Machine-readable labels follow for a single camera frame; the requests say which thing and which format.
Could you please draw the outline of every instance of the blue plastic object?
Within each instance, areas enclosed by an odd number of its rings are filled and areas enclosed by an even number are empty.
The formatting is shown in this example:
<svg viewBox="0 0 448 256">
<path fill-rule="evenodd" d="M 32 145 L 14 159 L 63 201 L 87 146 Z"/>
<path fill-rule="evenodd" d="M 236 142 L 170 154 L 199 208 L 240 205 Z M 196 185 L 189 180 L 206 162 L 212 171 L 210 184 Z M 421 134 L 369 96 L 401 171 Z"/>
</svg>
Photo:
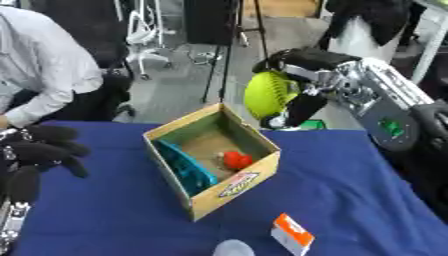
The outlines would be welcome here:
<svg viewBox="0 0 448 256">
<path fill-rule="evenodd" d="M 205 169 L 178 146 L 164 140 L 156 140 L 154 145 L 190 196 L 195 196 L 218 184 L 218 179 L 213 173 Z"/>
</svg>

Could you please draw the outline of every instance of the tennis ball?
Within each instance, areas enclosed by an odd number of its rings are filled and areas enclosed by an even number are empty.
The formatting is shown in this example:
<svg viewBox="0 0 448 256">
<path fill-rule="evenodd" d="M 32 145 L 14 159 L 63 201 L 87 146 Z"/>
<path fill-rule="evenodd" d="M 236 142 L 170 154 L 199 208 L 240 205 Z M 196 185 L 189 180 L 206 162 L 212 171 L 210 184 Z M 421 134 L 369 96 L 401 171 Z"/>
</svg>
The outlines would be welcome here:
<svg viewBox="0 0 448 256">
<path fill-rule="evenodd" d="M 291 81 L 279 72 L 267 71 L 256 74 L 244 92 L 244 105 L 251 115 L 261 120 L 280 113 L 286 104 L 298 95 L 292 91 Z"/>
</svg>

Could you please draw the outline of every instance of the white shirt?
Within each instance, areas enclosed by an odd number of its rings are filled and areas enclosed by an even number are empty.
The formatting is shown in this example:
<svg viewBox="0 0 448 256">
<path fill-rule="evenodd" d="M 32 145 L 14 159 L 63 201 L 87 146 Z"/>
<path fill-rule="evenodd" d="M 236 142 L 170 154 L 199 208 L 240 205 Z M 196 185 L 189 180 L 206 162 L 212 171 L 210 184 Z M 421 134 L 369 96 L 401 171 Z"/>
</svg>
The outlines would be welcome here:
<svg viewBox="0 0 448 256">
<path fill-rule="evenodd" d="M 102 84 L 92 56 L 63 28 L 36 12 L 0 7 L 0 113 L 23 127 L 62 109 L 73 92 Z M 40 93 L 5 113 L 18 89 Z"/>
</svg>

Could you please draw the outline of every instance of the printed label on box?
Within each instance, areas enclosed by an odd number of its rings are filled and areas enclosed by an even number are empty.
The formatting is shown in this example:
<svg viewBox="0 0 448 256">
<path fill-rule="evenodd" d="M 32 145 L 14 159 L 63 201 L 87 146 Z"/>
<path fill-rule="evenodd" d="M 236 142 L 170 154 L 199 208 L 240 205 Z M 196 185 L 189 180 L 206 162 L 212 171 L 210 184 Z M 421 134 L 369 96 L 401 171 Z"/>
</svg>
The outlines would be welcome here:
<svg viewBox="0 0 448 256">
<path fill-rule="evenodd" d="M 246 188 L 260 175 L 259 172 L 245 172 L 237 174 L 234 181 L 219 195 L 219 197 L 236 196 L 244 192 Z"/>
</svg>

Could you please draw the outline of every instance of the orange and white box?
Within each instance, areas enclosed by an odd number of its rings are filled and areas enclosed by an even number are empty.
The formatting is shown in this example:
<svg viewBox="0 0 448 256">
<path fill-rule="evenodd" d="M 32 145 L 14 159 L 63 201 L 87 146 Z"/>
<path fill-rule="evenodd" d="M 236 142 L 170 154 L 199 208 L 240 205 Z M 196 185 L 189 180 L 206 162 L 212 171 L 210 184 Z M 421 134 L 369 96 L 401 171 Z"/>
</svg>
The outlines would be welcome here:
<svg viewBox="0 0 448 256">
<path fill-rule="evenodd" d="M 274 221 L 271 235 L 295 256 L 305 255 L 314 241 L 314 236 L 286 213 Z"/>
</svg>

